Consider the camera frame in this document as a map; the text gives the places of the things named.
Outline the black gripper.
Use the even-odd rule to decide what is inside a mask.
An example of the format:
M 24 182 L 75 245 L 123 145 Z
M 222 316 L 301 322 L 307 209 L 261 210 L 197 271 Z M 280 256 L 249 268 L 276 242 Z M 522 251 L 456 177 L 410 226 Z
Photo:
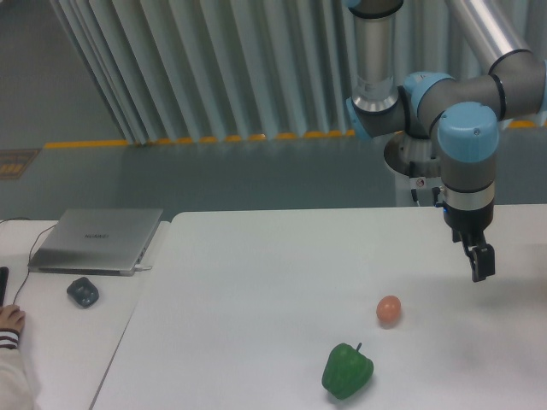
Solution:
M 496 274 L 495 249 L 485 241 L 484 235 L 493 220 L 493 209 L 493 204 L 474 210 L 460 210 L 444 205 L 444 221 L 452 231 L 452 242 L 462 242 L 474 283 Z

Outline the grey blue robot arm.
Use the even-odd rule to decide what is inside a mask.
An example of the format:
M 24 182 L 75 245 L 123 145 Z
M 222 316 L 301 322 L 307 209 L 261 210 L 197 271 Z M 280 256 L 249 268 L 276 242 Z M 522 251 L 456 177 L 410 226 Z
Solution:
M 493 218 L 499 125 L 546 109 L 546 65 L 493 1 L 450 1 L 484 74 L 463 81 L 417 72 L 394 82 L 399 1 L 349 1 L 357 42 L 357 83 L 346 102 L 355 134 L 393 134 L 385 162 L 410 178 L 439 179 L 433 204 L 480 282 L 495 271 L 485 239 Z

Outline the white sleeved forearm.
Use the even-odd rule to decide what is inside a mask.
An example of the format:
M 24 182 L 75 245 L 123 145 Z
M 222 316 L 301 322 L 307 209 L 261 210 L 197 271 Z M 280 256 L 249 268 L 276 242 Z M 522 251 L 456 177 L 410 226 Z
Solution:
M 34 409 L 19 347 L 19 333 L 1 329 L 1 408 Z

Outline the person's hand on table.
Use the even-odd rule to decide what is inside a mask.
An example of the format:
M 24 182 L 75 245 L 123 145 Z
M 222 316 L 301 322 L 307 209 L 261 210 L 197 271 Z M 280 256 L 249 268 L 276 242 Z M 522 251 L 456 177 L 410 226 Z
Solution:
M 1 331 L 12 331 L 21 334 L 25 326 L 26 312 L 18 305 L 10 304 L 1 307 L 0 328 Z

